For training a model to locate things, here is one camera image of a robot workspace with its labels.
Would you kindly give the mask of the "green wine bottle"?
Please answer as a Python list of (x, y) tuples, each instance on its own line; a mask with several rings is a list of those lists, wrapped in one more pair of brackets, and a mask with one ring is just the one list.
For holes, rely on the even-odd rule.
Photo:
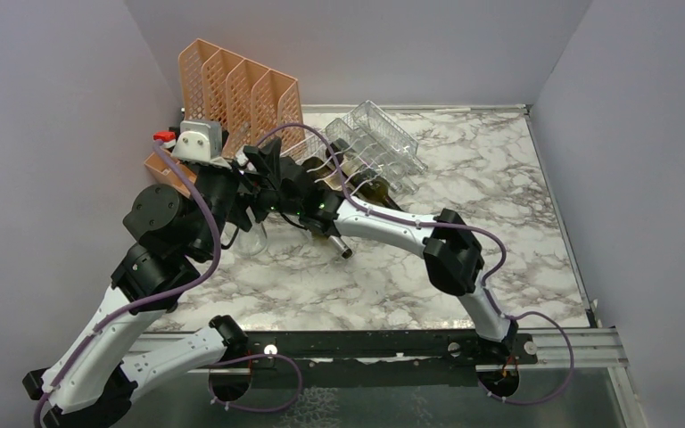
[(311, 233), (313, 239), (324, 242), (331, 248), (334, 248), (340, 258), (350, 259), (353, 256), (353, 249), (341, 237), (331, 235), (322, 226), (306, 226), (306, 228)]
[(331, 143), (335, 158), (338, 160), (346, 185), (355, 191), (359, 198), (391, 210), (401, 210), (389, 194), (389, 183), (374, 169), (362, 163), (356, 155), (349, 155), (351, 148), (341, 138)]
[(332, 161), (309, 157), (301, 166), (317, 185), (325, 189), (341, 191), (345, 185), (345, 178), (336, 171)]

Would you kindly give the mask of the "clear glass bottle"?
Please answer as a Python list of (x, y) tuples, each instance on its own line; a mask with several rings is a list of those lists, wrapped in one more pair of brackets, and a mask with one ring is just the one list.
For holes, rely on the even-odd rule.
[(268, 236), (265, 227), (250, 214), (251, 229), (244, 231), (237, 227), (236, 238), (231, 249), (243, 258), (252, 258), (263, 252), (268, 246)]
[(345, 140), (351, 148), (349, 155), (356, 155), (362, 163), (384, 178), (389, 183), (391, 193), (398, 196), (410, 195), (419, 189), (406, 165), (354, 122), (334, 119), (325, 127), (325, 133), (331, 143), (338, 138)]
[(402, 161), (409, 173), (424, 174), (428, 170), (417, 156), (419, 142), (378, 105), (366, 100), (351, 111), (351, 117), (356, 125)]

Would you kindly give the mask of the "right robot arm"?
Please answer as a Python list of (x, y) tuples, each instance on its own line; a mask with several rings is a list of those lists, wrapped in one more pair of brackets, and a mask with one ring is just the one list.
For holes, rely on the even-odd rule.
[(478, 228), (468, 226), (454, 210), (416, 215), (333, 190), (280, 149), (279, 139), (243, 149), (253, 166), (245, 177), (257, 219), (270, 212), (294, 215), (314, 235), (368, 239), (418, 256), (430, 284), (456, 297), (473, 321), (481, 355), (499, 363), (514, 352), (518, 323), (502, 314), (486, 286), (489, 272), (476, 238)]

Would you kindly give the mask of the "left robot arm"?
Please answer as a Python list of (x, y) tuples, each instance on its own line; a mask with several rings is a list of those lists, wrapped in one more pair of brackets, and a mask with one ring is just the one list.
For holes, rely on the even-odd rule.
[(135, 238), (114, 270), (103, 300), (68, 351), (51, 367), (23, 380), (37, 402), (37, 427), (109, 427), (146, 393), (201, 366), (233, 366), (248, 338), (229, 316), (184, 339), (138, 356), (129, 350), (180, 296), (201, 284), (198, 265), (215, 268), (220, 235), (238, 194), (236, 169), (205, 166), (184, 196), (170, 185), (150, 185), (124, 218)]

